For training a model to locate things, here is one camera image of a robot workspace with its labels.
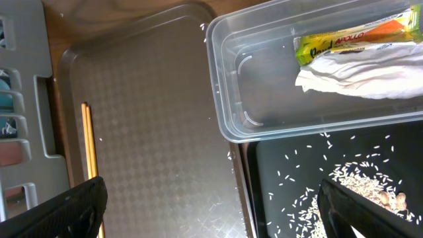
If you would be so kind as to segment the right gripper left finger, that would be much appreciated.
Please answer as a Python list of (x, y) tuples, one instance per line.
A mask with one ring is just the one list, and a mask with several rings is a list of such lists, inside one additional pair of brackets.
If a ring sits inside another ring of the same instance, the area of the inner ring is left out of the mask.
[(1, 236), (96, 238), (107, 200), (103, 178), (94, 177), (1, 222)]

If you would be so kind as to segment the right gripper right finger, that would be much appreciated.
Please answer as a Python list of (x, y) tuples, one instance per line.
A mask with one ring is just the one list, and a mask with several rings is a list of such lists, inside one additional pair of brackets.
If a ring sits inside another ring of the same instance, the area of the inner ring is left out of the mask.
[(421, 237), (422, 229), (354, 191), (323, 179), (317, 204), (328, 238)]

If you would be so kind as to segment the light blue bowl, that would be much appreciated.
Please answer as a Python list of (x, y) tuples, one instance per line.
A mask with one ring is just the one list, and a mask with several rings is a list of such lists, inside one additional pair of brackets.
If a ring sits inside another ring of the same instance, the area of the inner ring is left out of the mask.
[[(5, 31), (3, 22), (1, 22), (1, 47), (6, 47)], [(11, 89), (11, 78), (5, 69), (1, 69), (1, 90), (9, 91)], [(14, 112), (13, 96), (7, 93), (1, 93), (1, 113), (11, 114)], [(12, 117), (1, 117), (1, 138), (16, 138), (17, 125)]]

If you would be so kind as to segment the white napkin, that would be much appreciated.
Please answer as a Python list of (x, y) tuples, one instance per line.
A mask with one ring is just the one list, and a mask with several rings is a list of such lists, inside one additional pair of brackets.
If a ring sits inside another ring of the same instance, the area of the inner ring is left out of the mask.
[(300, 67), (303, 91), (365, 99), (410, 99), (422, 95), (422, 44), (391, 42), (331, 49)]

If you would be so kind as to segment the yellow green snack wrapper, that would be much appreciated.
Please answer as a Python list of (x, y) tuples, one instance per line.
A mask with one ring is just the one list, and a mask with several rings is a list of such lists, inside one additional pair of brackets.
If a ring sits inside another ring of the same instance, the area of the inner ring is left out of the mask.
[(361, 43), (421, 42), (421, 15), (422, 5), (412, 5), (400, 13), (352, 28), (296, 37), (295, 57), (300, 65), (306, 65), (332, 48)]

